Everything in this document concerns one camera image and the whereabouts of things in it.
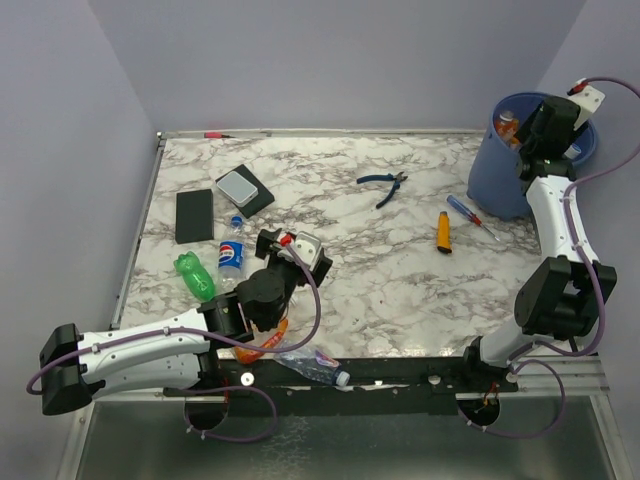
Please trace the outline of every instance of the pepsi logo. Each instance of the pepsi logo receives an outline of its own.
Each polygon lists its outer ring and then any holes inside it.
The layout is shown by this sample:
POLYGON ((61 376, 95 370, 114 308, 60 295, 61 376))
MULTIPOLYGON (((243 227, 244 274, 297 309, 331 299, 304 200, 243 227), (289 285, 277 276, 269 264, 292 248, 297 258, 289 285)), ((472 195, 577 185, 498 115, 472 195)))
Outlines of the pepsi logo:
POLYGON ((220 245, 220 256, 218 263, 226 263, 235 256, 235 252, 231 245, 220 245))

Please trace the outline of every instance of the trash can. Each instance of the trash can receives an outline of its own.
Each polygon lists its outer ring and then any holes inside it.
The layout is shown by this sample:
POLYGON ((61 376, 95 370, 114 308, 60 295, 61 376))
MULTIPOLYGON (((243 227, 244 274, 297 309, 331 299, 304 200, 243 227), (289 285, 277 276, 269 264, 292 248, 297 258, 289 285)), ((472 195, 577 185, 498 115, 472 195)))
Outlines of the trash can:
MULTIPOLYGON (((522 193, 520 179, 516 175, 518 152, 511 150, 498 136, 495 120, 501 112, 510 110, 522 124, 547 96, 545 93, 524 92, 501 100, 491 114, 489 128, 471 167, 467 195, 482 210, 501 220, 527 216, 531 207, 522 193)), ((581 150, 573 160, 576 168, 593 155, 598 144, 596 130, 591 121, 588 123, 587 129, 575 142, 581 150)))

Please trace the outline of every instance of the pliers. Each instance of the pliers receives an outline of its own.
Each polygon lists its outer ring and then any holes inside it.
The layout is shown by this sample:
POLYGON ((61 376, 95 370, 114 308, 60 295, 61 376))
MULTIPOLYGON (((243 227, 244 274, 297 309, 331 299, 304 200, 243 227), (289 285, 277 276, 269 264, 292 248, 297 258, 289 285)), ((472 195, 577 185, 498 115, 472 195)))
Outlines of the pliers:
POLYGON ((404 172, 400 172, 398 175, 367 175, 365 177, 360 177, 356 180, 356 183, 366 183, 366 182, 393 182, 393 186, 391 187, 391 191, 389 195, 386 196, 384 200, 376 205, 376 208, 382 208, 386 205, 386 203, 391 200, 393 194, 396 193, 396 190, 400 188, 400 184, 404 182, 407 178, 406 175, 403 175, 404 172))

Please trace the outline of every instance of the gray wall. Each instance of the gray wall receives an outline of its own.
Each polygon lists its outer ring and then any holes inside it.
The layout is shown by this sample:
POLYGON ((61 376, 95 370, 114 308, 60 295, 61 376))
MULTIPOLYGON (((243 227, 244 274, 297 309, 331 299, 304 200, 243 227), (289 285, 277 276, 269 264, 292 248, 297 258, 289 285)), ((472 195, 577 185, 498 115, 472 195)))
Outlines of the gray wall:
POLYGON ((89 0, 158 130, 479 127, 584 0, 89 0))
POLYGON ((46 480, 68 418, 25 384, 54 327, 108 325, 155 135, 83 0, 4 2, 0 65, 0 476, 46 480))
MULTIPOLYGON (((615 75, 640 86, 640 3, 589 0, 540 88, 562 93, 575 80, 615 75)), ((594 116, 600 147, 588 167, 614 165, 640 141, 640 100, 622 87, 599 83, 607 95, 594 116)), ((578 193, 586 230, 600 260, 616 267, 618 285, 607 303, 607 330, 600 353, 611 400, 635 473, 640 478, 640 158, 594 180, 578 193)))

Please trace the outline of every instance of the crushed green bottle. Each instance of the crushed green bottle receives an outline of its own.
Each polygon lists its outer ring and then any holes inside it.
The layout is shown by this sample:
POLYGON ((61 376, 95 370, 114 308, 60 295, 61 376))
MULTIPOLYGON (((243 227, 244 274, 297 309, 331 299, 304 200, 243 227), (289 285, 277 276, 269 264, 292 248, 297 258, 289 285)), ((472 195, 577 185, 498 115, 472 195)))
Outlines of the crushed green bottle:
POLYGON ((179 255, 173 262, 176 272, 182 275, 191 293, 201 302, 208 302, 216 295, 216 287, 209 272, 200 263, 200 259, 193 252, 179 255))

